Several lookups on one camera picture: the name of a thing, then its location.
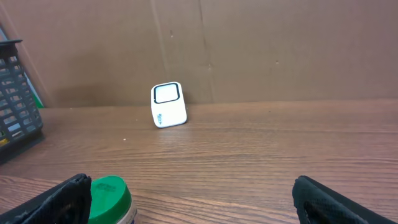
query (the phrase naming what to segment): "white device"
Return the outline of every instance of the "white device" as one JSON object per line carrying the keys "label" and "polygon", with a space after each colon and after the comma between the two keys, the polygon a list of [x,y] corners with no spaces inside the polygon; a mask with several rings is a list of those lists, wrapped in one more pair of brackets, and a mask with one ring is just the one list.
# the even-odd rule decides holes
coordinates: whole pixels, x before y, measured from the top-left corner
{"label": "white device", "polygon": [[187,121],[181,84],[170,82],[156,85],[150,91],[152,116],[158,128],[183,124]]}

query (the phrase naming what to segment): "green cap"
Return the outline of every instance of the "green cap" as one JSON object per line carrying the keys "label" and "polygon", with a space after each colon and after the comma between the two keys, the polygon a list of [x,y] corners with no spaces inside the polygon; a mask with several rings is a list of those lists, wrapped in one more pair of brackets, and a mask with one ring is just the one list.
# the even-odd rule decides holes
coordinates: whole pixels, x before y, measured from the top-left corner
{"label": "green cap", "polygon": [[88,224],[118,222],[129,210],[131,194],[118,176],[102,177],[91,184],[90,218]]}

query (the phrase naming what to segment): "brown wall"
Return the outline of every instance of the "brown wall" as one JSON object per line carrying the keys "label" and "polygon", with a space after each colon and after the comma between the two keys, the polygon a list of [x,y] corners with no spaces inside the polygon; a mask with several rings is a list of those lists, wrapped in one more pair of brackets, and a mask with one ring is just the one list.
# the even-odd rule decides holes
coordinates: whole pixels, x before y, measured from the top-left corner
{"label": "brown wall", "polygon": [[396,0],[0,0],[48,107],[398,97]]}

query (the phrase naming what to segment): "device screen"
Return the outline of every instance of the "device screen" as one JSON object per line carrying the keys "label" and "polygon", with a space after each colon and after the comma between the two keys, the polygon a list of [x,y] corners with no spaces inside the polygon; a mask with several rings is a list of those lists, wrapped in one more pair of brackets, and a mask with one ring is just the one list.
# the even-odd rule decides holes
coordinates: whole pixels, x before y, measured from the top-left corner
{"label": "device screen", "polygon": [[177,100],[179,97],[178,86],[176,83],[157,86],[154,91],[156,103]]}

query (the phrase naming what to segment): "jar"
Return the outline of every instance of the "jar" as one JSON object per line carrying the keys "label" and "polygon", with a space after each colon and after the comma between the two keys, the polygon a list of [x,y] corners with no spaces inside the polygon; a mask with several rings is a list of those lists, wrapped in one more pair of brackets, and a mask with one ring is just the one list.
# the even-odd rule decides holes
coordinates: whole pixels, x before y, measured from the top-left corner
{"label": "jar", "polygon": [[107,176],[91,183],[88,224],[137,224],[137,208],[124,180]]}

